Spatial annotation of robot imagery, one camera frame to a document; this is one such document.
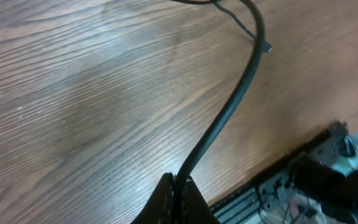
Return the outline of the black cable staying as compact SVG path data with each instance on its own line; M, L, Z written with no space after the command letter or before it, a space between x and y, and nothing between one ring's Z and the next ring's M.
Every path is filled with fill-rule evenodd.
M264 52L265 27L262 15L251 0L241 0L241 3L247 6L247 8L250 10L256 24L256 39L254 42L253 50L247 66L241 75L235 89L213 122L210 124L206 132L202 135L201 139L197 142L196 146L191 150L190 154L181 165L180 170L174 179L172 220L175 223L181 223L182 221L182 211L180 206L186 181L190 177L191 172L199 160L205 154L210 145L212 145L213 141L216 139L218 134L221 132L223 127L226 125L238 107L254 78L254 75L259 67L260 59Z

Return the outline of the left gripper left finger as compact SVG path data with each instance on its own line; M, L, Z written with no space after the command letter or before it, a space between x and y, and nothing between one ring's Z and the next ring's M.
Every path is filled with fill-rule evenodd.
M165 173L147 203L132 224L171 224L173 208L173 174Z

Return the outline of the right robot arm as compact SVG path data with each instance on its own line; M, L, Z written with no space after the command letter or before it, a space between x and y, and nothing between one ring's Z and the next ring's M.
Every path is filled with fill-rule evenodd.
M333 123L304 144L290 166L291 186L343 223L358 223L358 138Z

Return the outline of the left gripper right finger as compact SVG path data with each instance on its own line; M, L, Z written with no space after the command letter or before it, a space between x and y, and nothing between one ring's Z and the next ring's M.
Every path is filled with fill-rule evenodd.
M181 196L181 222L184 224L220 224L191 177L187 179Z

